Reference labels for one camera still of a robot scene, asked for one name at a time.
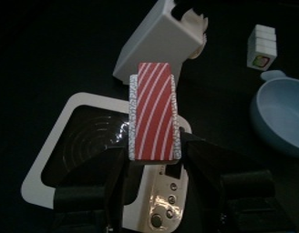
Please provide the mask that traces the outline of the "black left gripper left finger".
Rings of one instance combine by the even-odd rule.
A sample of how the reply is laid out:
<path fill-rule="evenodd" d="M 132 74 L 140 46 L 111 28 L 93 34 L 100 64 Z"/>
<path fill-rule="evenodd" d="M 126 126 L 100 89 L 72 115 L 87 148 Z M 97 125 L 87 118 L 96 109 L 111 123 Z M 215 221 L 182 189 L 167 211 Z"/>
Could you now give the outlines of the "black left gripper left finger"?
<path fill-rule="evenodd" d="M 138 197 L 143 166 L 123 147 L 83 162 L 56 187 L 49 233 L 122 233 L 124 206 Z"/>

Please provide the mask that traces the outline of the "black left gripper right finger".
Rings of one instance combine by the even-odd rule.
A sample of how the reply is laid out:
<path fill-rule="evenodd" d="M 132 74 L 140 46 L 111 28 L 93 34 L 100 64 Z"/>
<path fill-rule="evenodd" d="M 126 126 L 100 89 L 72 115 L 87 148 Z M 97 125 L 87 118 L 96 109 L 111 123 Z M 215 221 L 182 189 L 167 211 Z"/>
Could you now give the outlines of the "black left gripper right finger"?
<path fill-rule="evenodd" d="M 195 135 L 180 134 L 183 166 L 198 186 L 203 233 L 297 233 L 270 170 Z"/>

